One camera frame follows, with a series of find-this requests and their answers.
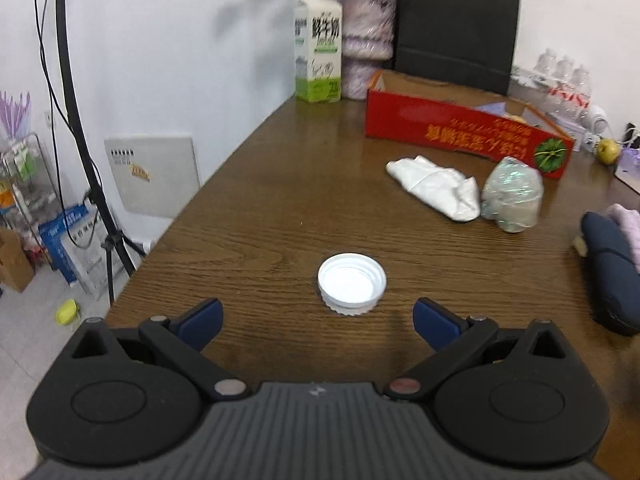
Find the white plastic jar lid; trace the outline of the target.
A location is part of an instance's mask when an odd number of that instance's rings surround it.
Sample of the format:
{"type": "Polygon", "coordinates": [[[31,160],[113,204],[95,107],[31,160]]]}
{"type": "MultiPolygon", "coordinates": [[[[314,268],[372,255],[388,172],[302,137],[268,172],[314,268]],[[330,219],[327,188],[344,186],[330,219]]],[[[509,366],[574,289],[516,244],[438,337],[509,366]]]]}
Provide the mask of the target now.
{"type": "Polygon", "coordinates": [[[359,316],[372,311],[384,295],[387,278],[374,259],[343,252],[322,262],[317,284],[324,304],[333,312],[359,316]]]}

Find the white cloth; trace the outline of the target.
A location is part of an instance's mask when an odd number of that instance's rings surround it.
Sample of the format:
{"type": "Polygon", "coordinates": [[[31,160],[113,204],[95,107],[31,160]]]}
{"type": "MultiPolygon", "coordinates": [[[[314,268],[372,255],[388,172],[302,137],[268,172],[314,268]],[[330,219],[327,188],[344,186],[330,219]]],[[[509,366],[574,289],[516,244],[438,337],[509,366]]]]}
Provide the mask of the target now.
{"type": "Polygon", "coordinates": [[[480,216],[480,191],[473,177],[434,164],[422,155],[392,160],[386,172],[413,197],[455,222],[480,216]]]}

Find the iridescent plastic cup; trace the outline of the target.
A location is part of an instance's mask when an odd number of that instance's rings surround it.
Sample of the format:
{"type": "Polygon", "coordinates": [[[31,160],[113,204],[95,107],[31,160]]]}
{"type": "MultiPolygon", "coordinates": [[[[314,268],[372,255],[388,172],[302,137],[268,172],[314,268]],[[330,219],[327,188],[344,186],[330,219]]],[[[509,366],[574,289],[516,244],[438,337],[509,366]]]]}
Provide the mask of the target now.
{"type": "Polygon", "coordinates": [[[480,194],[480,214],[507,233],[536,226],[544,184],[538,170],[508,156],[500,160],[480,194]]]}

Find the navy blue pouch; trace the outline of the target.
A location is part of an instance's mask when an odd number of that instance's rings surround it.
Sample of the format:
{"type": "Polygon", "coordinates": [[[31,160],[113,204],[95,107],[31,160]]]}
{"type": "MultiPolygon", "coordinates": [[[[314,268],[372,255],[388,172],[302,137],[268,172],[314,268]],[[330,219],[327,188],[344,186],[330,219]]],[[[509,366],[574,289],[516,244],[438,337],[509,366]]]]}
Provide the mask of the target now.
{"type": "Polygon", "coordinates": [[[580,220],[586,255],[582,274],[593,318],[613,333],[639,333],[639,273],[627,237],[610,218],[588,211],[580,220]]]}

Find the lilac fluffy towel roll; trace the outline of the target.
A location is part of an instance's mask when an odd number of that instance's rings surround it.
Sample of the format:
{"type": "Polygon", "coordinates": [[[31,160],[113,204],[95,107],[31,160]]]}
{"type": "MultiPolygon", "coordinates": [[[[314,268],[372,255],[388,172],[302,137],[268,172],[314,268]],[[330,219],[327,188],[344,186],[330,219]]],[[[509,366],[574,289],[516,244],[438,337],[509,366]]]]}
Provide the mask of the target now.
{"type": "Polygon", "coordinates": [[[626,209],[620,204],[613,204],[606,210],[623,232],[629,244],[632,260],[637,272],[640,272],[640,214],[636,210],[626,209]]]}

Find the yellow white plush hamster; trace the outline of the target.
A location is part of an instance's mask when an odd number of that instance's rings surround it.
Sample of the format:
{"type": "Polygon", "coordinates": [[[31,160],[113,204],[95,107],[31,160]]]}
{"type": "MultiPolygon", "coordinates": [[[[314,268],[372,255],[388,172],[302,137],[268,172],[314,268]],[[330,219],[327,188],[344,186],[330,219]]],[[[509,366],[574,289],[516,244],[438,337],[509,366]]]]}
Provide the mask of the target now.
{"type": "Polygon", "coordinates": [[[512,114],[506,113],[502,117],[509,119],[511,122],[519,122],[520,124],[525,124],[525,125],[527,124],[526,119],[524,119],[520,115],[512,115],[512,114]]]}

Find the purple knit cloth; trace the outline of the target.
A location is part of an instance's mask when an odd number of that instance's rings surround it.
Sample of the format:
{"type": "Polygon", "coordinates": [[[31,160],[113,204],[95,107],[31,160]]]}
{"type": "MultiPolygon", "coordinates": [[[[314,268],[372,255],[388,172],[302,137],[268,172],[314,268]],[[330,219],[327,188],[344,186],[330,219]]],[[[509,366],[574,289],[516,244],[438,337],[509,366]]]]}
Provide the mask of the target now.
{"type": "Polygon", "coordinates": [[[475,110],[498,117],[506,116],[506,102],[492,102],[475,107],[475,110]]]}

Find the black light stand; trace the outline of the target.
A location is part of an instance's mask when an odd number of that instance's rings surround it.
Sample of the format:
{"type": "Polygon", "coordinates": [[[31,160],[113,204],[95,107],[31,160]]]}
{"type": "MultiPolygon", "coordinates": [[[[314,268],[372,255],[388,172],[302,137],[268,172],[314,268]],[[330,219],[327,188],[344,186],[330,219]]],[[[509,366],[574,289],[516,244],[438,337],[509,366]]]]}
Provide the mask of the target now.
{"type": "Polygon", "coordinates": [[[98,170],[96,170],[96,165],[94,164],[88,149],[76,100],[72,66],[70,66],[70,50],[68,50],[66,0],[54,0],[54,5],[56,45],[58,46],[58,65],[60,66],[66,118],[70,123],[70,132],[74,137],[81,165],[82,168],[84,168],[88,181],[89,200],[94,206],[96,206],[96,212],[102,219],[106,229],[105,242],[102,244],[102,247],[105,250],[108,299],[110,300],[110,304],[114,304],[115,291],[114,274],[112,269],[113,252],[116,252],[116,255],[118,255],[118,258],[122,263],[122,267],[129,276],[134,274],[136,267],[130,258],[127,248],[131,248],[140,257],[144,257],[145,252],[139,245],[130,240],[130,238],[122,232],[121,229],[119,229],[119,226],[111,214],[110,208],[107,206],[106,197],[99,179],[99,173],[98,170]]]}

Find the yellow green floor object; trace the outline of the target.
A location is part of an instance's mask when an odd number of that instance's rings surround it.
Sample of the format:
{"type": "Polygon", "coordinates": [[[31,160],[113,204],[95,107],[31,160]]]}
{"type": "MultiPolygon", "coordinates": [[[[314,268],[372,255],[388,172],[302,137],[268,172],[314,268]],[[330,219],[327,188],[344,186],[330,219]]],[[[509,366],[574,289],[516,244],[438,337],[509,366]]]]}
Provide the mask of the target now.
{"type": "Polygon", "coordinates": [[[61,326],[70,325],[78,319],[79,307],[75,299],[65,300],[55,311],[55,322],[61,326]]]}

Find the blue white package on floor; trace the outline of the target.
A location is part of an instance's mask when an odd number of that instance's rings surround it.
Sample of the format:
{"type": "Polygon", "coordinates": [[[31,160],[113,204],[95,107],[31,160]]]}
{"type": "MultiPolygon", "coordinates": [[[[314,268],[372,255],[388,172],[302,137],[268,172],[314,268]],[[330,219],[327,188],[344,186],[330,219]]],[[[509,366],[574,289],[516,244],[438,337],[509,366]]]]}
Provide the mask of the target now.
{"type": "Polygon", "coordinates": [[[67,207],[43,223],[38,233],[67,284],[85,281],[102,261],[106,231],[96,208],[84,204],[67,207]]]}

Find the yellow green apple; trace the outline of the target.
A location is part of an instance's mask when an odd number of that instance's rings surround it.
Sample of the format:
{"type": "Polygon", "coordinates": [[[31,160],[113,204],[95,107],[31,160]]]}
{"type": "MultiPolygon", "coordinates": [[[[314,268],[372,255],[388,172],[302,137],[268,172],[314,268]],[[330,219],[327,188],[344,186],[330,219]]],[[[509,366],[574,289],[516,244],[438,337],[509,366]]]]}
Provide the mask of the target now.
{"type": "Polygon", "coordinates": [[[620,146],[614,139],[601,139],[596,147],[597,160],[604,166],[613,166],[620,158],[620,146]]]}

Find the purple white gift bag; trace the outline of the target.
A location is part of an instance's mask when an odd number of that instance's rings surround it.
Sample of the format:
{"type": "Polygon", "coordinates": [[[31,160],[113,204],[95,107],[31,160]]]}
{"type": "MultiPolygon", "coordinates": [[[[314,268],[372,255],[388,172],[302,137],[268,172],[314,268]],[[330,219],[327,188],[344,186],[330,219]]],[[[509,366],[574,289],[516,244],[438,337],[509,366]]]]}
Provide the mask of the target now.
{"type": "Polygon", "coordinates": [[[640,194],[640,151],[638,148],[623,148],[614,171],[616,179],[640,194]]]}

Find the middle clear water bottle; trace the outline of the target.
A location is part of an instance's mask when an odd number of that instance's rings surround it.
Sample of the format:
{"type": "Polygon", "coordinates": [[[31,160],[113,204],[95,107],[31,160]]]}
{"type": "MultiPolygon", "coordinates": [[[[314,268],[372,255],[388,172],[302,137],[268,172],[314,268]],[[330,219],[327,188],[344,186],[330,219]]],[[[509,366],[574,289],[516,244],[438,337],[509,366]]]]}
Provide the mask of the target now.
{"type": "Polygon", "coordinates": [[[570,80],[573,76],[574,66],[575,61],[568,55],[564,55],[556,62],[552,77],[556,81],[554,97],[559,102],[566,101],[570,95],[570,90],[572,90],[570,80]]]}

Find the clear water bottle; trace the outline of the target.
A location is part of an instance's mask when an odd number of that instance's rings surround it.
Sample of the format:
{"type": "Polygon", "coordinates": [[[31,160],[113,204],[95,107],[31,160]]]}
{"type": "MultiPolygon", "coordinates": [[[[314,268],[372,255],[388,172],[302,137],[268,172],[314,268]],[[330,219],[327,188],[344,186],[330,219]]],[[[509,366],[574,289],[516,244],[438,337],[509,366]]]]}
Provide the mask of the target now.
{"type": "Polygon", "coordinates": [[[585,65],[579,65],[574,69],[570,77],[570,105],[567,107],[568,117],[575,122],[588,110],[592,84],[590,71],[585,65]]]}
{"type": "Polygon", "coordinates": [[[556,81],[554,97],[559,102],[566,101],[570,95],[570,90],[572,90],[570,80],[573,76],[574,66],[575,61],[568,55],[564,55],[556,62],[552,77],[556,81]]]}
{"type": "Polygon", "coordinates": [[[556,67],[556,52],[551,48],[547,48],[538,56],[537,63],[534,67],[534,81],[536,84],[542,84],[545,87],[554,87],[555,79],[553,72],[556,67]]]}

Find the pink marbled vase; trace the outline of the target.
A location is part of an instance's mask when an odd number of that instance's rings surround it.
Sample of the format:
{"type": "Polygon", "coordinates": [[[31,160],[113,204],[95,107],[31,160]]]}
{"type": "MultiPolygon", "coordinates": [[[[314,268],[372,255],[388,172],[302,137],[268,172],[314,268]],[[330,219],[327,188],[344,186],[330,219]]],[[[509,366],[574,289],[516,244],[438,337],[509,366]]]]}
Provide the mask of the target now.
{"type": "Polygon", "coordinates": [[[342,97],[363,101],[393,57],[395,0],[337,0],[343,9],[342,97]]]}

